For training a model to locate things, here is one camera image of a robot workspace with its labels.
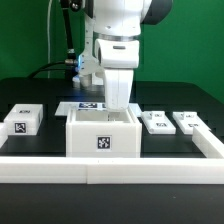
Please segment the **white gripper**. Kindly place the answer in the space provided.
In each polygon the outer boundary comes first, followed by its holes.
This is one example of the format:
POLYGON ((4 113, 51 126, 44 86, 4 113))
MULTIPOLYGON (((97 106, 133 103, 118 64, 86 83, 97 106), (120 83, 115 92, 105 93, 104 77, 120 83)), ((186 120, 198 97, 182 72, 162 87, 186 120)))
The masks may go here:
POLYGON ((132 69, 105 69, 105 104, 110 112, 122 112, 128 107, 133 83, 132 69))

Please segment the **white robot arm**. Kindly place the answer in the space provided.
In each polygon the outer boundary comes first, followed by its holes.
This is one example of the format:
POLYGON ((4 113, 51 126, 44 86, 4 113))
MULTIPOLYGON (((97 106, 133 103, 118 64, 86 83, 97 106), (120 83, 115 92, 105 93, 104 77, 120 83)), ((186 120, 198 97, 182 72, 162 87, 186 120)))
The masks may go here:
POLYGON ((65 21, 68 60, 82 86, 103 80, 110 112, 126 110, 134 70, 139 66, 138 37, 143 24, 156 25, 171 11, 173 0, 59 0, 65 21), (85 48, 74 52, 69 11, 85 13, 85 48))

